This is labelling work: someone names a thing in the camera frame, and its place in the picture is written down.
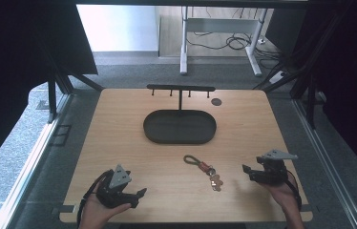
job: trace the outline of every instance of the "gray carpet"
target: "gray carpet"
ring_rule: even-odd
[[[252,71],[248,65],[238,64],[189,65],[189,73],[185,76],[179,74],[179,65],[174,64],[98,66],[98,71],[99,75],[89,75],[89,78],[105,88],[145,88],[147,84],[179,84],[212,86],[218,90],[243,90],[252,89],[262,81],[261,78],[251,76]],[[99,92],[75,79],[73,84],[75,90],[72,100],[60,122],[61,125],[70,127],[67,141],[63,145],[53,145],[46,150],[10,228],[76,226],[73,223],[61,222],[58,218],[59,210],[83,146]],[[284,85],[270,93],[268,98],[289,152],[299,156],[295,166],[314,214],[313,220],[305,225],[307,228],[352,228],[289,98],[287,92],[291,86],[292,82]],[[317,106],[315,117],[324,144],[331,152],[335,166],[357,202],[357,158],[326,121],[320,106]],[[52,141],[61,140],[55,136]],[[231,226],[238,225],[222,224],[220,228]],[[285,224],[246,223],[244,226],[248,229],[284,228]]]

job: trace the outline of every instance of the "hand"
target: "hand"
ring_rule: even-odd
[[[297,187],[295,177],[288,172],[289,182]],[[271,186],[268,184],[259,183],[262,187],[270,192],[271,196],[276,200],[276,202],[283,208],[283,212],[286,217],[286,223],[288,229],[303,229],[304,224],[301,218],[300,210],[298,208],[297,199],[294,197],[294,193],[288,187],[287,184],[283,183],[280,186]]]
[[[116,208],[107,208],[101,204],[95,195],[99,183],[95,186],[93,194],[91,194],[86,201],[83,208],[82,218],[79,229],[100,229],[105,226],[107,221],[122,212],[131,208],[131,203],[125,203],[117,206]]]

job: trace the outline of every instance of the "wooden table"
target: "wooden table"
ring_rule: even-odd
[[[221,100],[220,106],[211,103]],[[61,213],[64,222],[75,222],[78,204],[94,180],[118,163],[131,171],[124,193],[147,188],[136,209],[113,222],[244,222],[285,221],[281,207],[259,184],[250,181],[242,164],[262,170],[256,162],[272,149],[287,152],[282,134],[262,91],[216,90],[183,93],[182,109],[206,111],[217,121],[214,138],[201,145],[162,145],[150,141],[143,120],[155,110],[177,109],[179,92],[143,89],[107,89],[99,98],[94,117],[65,198],[72,213]],[[209,177],[197,166],[184,163],[192,155],[213,165],[220,175],[221,191],[211,188]],[[285,162],[294,173],[292,161]],[[301,184],[303,204],[307,204]],[[302,212],[303,220],[312,219]]]

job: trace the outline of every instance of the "keychain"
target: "keychain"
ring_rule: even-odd
[[[196,159],[194,156],[186,155],[184,156],[184,162],[187,164],[193,164],[199,166],[199,168],[209,176],[211,180],[211,186],[214,191],[220,191],[223,182],[220,180],[220,176],[217,175],[217,171],[205,162]]]

